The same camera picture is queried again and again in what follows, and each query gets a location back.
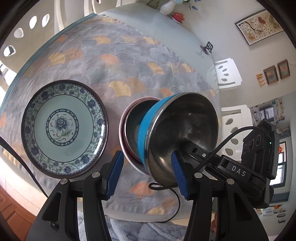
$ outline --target screw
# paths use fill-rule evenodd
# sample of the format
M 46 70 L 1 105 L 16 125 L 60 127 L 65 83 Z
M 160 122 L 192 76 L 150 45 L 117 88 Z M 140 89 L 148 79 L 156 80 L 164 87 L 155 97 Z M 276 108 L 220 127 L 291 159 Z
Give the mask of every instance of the screw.
M 93 178 L 99 177 L 101 174 L 99 172 L 94 172 L 91 176 Z
M 60 180 L 60 184 L 66 184 L 68 182 L 68 179 L 63 178 L 62 180 Z
M 200 173 L 200 172 L 196 172 L 196 173 L 194 174 L 194 176 L 195 176 L 196 178 L 202 178 L 202 173 Z
M 230 184 L 230 185 L 233 185 L 233 184 L 234 184 L 234 180 L 231 179 L 231 178 L 228 178 L 226 181 L 227 181 L 227 183 Z

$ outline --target plate rim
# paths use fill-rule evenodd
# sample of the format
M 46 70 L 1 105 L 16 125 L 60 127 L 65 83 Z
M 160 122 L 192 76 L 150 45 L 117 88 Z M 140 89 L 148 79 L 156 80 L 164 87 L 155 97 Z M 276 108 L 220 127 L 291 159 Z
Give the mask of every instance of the plate rim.
M 76 84 L 76 85 L 79 85 L 81 86 L 82 88 L 86 89 L 87 91 L 89 91 L 93 97 L 95 98 L 95 100 L 99 103 L 99 105 L 101 106 L 101 109 L 102 109 L 102 112 L 103 112 L 103 115 L 105 116 L 105 133 L 106 133 L 106 137 L 105 137 L 105 140 L 103 141 L 103 144 L 102 144 L 102 149 L 100 152 L 97 153 L 97 155 L 95 156 L 95 158 L 93 159 L 93 161 L 88 165 L 86 166 L 85 168 L 81 169 L 80 171 L 76 172 L 76 173 L 72 173 L 72 174 L 57 174 L 57 173 L 53 173 L 53 172 L 50 172 L 46 169 L 44 169 L 43 167 L 41 167 L 39 165 L 39 163 L 34 159 L 34 157 L 31 155 L 31 153 L 29 152 L 28 150 L 28 147 L 25 143 L 25 113 L 27 112 L 30 104 L 33 102 L 33 100 L 42 92 L 44 91 L 45 89 L 47 89 L 48 87 L 50 86 L 53 86 L 55 84 L 59 84 L 59 83 L 67 83 L 67 84 Z M 100 157 L 102 156 L 104 150 L 105 150 L 105 147 L 106 147 L 106 144 L 107 144 L 107 140 L 108 140 L 108 136 L 109 136 L 109 122 L 108 122 L 108 116 L 107 116 L 107 111 L 106 111 L 106 108 L 104 106 L 104 103 L 103 101 L 100 99 L 100 97 L 97 95 L 97 93 L 90 87 L 88 87 L 86 84 L 83 84 L 81 82 L 78 82 L 76 80 L 56 80 L 56 81 L 53 81 L 53 82 L 50 82 L 48 84 L 46 84 L 45 86 L 41 87 L 39 90 L 37 90 L 35 92 L 35 94 L 30 98 L 29 102 L 27 103 L 26 105 L 26 108 L 24 110 L 24 113 L 23 113 L 23 116 L 22 116 L 22 122 L 21 122 L 21 139 L 22 139 L 22 146 L 26 152 L 26 155 L 28 156 L 29 160 L 32 162 L 32 164 L 39 170 L 41 171 L 42 173 L 50 176 L 50 177 L 53 177 L 53 178 L 58 178 L 58 179 L 61 179 L 61 178 L 76 178 L 76 177 L 79 177 L 83 174 L 85 174 L 86 172 L 88 172 L 90 169 L 92 169 L 96 164 L 97 162 L 99 161 Z

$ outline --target picture frame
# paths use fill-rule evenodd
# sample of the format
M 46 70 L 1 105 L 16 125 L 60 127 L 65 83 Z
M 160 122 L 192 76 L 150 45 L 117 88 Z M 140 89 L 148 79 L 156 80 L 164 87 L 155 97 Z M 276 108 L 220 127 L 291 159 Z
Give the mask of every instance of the picture frame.
M 279 23 L 265 9 L 253 13 L 235 24 L 249 46 L 283 31 Z
M 279 81 L 275 65 L 271 66 L 263 71 L 265 74 L 267 84 L 271 85 L 271 84 Z
M 279 69 L 279 76 L 281 77 L 281 80 L 287 78 L 290 76 L 290 68 L 288 60 L 284 60 L 277 64 Z

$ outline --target camera lens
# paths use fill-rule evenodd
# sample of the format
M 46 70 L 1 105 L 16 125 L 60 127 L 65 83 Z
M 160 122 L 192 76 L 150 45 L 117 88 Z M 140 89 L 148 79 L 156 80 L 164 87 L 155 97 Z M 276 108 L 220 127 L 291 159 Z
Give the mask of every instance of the camera lens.
M 249 142 L 249 151 L 253 149 L 253 146 L 254 146 L 254 140 L 250 140 Z
M 247 150 L 247 145 L 244 145 L 244 149 L 242 150 L 242 151 L 243 151 L 243 153 L 245 153 L 245 152 L 246 152 L 246 150 Z
M 261 141 L 261 136 L 259 135 L 256 138 L 256 142 L 255 142 L 256 146 L 258 146 L 260 144 L 260 141 Z

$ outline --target circular floral pattern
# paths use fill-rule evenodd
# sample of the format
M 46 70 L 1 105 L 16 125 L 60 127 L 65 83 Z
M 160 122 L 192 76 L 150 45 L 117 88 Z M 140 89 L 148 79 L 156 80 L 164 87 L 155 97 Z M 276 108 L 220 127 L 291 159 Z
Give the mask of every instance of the circular floral pattern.
M 78 130 L 78 119 L 68 109 L 55 110 L 46 122 L 46 134 L 50 141 L 57 146 L 70 145 L 76 139 Z

